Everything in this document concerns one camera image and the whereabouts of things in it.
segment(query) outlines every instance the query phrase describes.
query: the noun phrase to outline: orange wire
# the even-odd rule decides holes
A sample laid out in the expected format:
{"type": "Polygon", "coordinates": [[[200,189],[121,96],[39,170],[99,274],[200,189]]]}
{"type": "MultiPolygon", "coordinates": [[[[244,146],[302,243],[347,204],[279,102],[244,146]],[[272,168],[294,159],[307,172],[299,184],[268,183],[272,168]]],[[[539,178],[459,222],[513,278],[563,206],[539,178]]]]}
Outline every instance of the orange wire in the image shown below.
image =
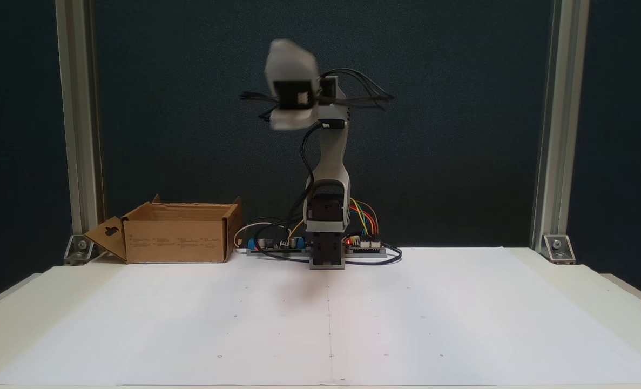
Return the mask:
{"type": "MultiPolygon", "coordinates": [[[[359,210],[355,206],[349,206],[349,209],[355,210],[357,213],[359,213],[359,210]]],[[[362,214],[366,217],[366,219],[370,223],[370,233],[375,234],[376,233],[376,231],[375,231],[375,221],[373,220],[373,217],[370,216],[370,214],[367,214],[365,212],[360,212],[359,213],[359,217],[361,217],[362,214]]]]}

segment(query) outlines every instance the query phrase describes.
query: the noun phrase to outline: black cable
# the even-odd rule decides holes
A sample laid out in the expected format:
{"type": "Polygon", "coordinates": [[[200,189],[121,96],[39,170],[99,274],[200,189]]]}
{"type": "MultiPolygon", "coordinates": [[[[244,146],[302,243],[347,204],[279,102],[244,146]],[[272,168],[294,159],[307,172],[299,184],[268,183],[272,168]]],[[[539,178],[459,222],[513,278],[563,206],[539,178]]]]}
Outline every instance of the black cable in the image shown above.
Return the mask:
{"type": "Polygon", "coordinates": [[[336,72],[336,71],[349,71],[349,72],[353,72],[353,73],[357,74],[357,76],[362,77],[363,79],[365,79],[365,81],[370,82],[371,84],[373,84],[373,85],[375,86],[375,88],[378,88],[382,93],[384,93],[384,94],[385,94],[385,96],[387,96],[387,97],[389,97],[389,98],[395,98],[395,96],[392,96],[391,94],[387,93],[387,91],[386,91],[386,90],[384,90],[381,86],[379,86],[379,85],[377,84],[377,82],[373,81],[369,76],[366,76],[364,73],[361,73],[361,72],[360,72],[360,71],[358,71],[357,69],[351,69],[351,68],[337,68],[337,69],[332,69],[332,70],[328,70],[328,71],[326,71],[325,73],[321,74],[321,75],[320,75],[320,77],[325,77],[325,76],[327,76],[328,74],[334,73],[334,72],[336,72]]]}
{"type": "Polygon", "coordinates": [[[398,263],[399,261],[402,260],[402,251],[400,249],[396,248],[395,246],[391,246],[390,244],[387,244],[385,242],[380,242],[380,244],[394,251],[395,253],[397,253],[397,255],[392,258],[385,259],[384,261],[379,261],[378,263],[358,263],[357,261],[345,261],[345,264],[359,264],[364,266],[381,266],[384,264],[398,263]]]}
{"type": "Polygon", "coordinates": [[[303,203],[303,200],[306,199],[306,196],[308,196],[308,194],[313,189],[313,184],[315,184],[315,177],[313,177],[313,168],[311,167],[310,163],[308,163],[308,159],[306,159],[306,143],[308,142],[308,138],[313,134],[313,132],[321,127],[322,123],[317,123],[317,125],[312,126],[310,130],[306,131],[306,135],[303,136],[303,141],[301,141],[301,160],[303,161],[303,165],[306,166],[306,170],[308,170],[308,185],[306,185],[306,189],[303,191],[303,193],[301,193],[301,196],[296,199],[296,202],[289,210],[289,216],[287,217],[288,222],[285,226],[286,229],[289,229],[289,221],[291,221],[294,211],[300,206],[301,203],[303,203]]]}
{"type": "MultiPolygon", "coordinates": [[[[366,93],[367,93],[369,96],[373,96],[373,95],[375,95],[375,96],[379,96],[379,95],[380,95],[377,91],[375,91],[375,89],[374,89],[374,88],[370,87],[370,85],[368,84],[368,82],[366,82],[366,81],[365,81],[365,79],[362,79],[361,77],[359,77],[359,76],[357,76],[356,74],[354,74],[354,73],[352,73],[352,72],[349,72],[349,71],[343,71],[343,70],[333,71],[332,73],[325,73],[325,74],[323,75],[323,77],[326,77],[326,76],[328,76],[329,74],[336,74],[336,73],[339,73],[339,74],[346,74],[346,75],[348,75],[348,76],[352,76],[352,77],[354,77],[354,78],[355,78],[355,79],[356,79],[356,80],[361,84],[361,86],[362,86],[362,87],[364,87],[364,89],[365,89],[366,93]]],[[[373,103],[375,104],[375,108],[381,109],[382,111],[384,111],[384,110],[385,110],[385,108],[383,108],[383,106],[382,106],[382,105],[380,105],[379,103],[377,103],[377,101],[375,101],[375,100],[374,100],[374,101],[373,101],[373,103]]]]}

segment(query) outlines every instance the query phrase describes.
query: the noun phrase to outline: white wire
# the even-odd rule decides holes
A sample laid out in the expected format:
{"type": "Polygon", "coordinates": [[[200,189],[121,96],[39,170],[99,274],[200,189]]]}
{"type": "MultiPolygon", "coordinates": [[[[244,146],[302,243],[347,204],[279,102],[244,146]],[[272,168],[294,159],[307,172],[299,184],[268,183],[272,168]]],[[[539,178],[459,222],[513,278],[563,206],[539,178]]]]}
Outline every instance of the white wire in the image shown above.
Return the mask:
{"type": "Polygon", "coordinates": [[[237,231],[236,234],[234,234],[234,247],[236,247],[237,249],[239,248],[239,245],[236,244],[236,238],[239,236],[239,234],[241,234],[241,231],[243,231],[244,229],[247,229],[248,227],[262,226],[262,225],[268,225],[268,224],[272,224],[272,223],[271,222],[258,222],[258,223],[246,224],[246,226],[241,227],[241,229],[239,229],[239,231],[237,231]]]}

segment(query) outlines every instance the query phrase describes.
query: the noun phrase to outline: metal bracket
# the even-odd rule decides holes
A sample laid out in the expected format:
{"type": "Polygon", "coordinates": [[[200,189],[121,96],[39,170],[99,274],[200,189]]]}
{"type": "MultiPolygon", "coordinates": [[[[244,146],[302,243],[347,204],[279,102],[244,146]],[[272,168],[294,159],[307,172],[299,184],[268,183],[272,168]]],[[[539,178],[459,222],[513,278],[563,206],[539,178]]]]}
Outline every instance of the metal bracket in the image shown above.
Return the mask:
{"type": "Polygon", "coordinates": [[[66,253],[63,255],[63,264],[64,266],[86,264],[100,254],[99,246],[85,236],[71,236],[71,239],[68,239],[66,253]]]}
{"type": "Polygon", "coordinates": [[[541,254],[552,264],[577,264],[569,236],[543,236],[541,254]]]}

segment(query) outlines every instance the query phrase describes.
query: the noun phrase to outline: blue wire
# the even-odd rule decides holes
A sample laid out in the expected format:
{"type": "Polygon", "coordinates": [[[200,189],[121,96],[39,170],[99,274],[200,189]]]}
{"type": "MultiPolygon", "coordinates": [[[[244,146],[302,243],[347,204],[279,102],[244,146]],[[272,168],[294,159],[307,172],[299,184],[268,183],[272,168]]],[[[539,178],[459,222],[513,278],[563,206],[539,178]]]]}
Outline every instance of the blue wire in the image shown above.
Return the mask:
{"type": "MultiPolygon", "coordinates": [[[[355,210],[349,210],[349,213],[359,214],[359,212],[356,212],[355,210]]],[[[365,216],[364,216],[364,217],[362,217],[362,219],[364,219],[364,223],[365,223],[365,222],[367,222],[367,220],[366,220],[366,217],[365,217],[365,216]]],[[[364,235],[368,234],[368,231],[366,231],[366,229],[361,229],[361,231],[362,231],[362,233],[363,233],[364,235]]]]}

